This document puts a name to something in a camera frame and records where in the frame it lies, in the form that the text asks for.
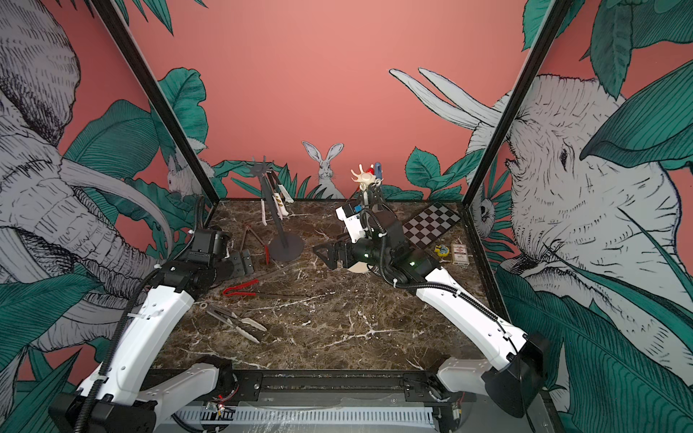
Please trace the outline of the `pink tongs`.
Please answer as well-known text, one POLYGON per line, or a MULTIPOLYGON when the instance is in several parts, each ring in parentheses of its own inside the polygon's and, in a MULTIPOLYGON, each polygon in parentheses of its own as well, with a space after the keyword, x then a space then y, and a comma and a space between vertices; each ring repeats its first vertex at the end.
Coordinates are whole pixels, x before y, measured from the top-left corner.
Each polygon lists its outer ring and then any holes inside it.
POLYGON ((277 207, 276 201, 273 198, 270 200, 262 198, 260 203, 262 221, 265 226, 267 226, 269 223, 276 223, 280 220, 281 213, 277 207))

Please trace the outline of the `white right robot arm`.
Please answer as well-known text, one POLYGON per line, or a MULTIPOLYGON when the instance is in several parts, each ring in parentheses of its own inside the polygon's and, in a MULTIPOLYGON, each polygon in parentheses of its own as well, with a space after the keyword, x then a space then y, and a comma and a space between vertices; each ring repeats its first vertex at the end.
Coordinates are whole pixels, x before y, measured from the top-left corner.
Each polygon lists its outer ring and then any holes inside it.
POLYGON ((473 297, 437 258, 408 240, 395 213, 339 207, 336 214, 345 233, 314 246, 314 254, 331 270, 362 263, 388 285, 440 312, 485 362, 471 368, 449 360, 438 370, 438 382, 449 393, 480 391, 507 414, 523 418, 546 380, 548 339, 525 332, 473 297))

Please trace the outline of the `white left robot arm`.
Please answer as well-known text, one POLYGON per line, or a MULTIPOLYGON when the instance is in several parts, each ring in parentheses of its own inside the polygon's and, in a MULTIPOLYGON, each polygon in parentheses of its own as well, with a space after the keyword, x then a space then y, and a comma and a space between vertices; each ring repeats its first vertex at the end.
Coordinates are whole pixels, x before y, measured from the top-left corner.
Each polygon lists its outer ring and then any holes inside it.
POLYGON ((218 230, 197 229, 183 252, 142 281, 147 293, 117 325, 99 367, 73 393, 60 393, 48 413, 61 432, 153 432, 198 397, 222 392, 218 406, 239 390, 227 361, 211 357, 146 390, 154 359, 196 299, 224 281, 254 272, 247 250, 234 251, 218 230))

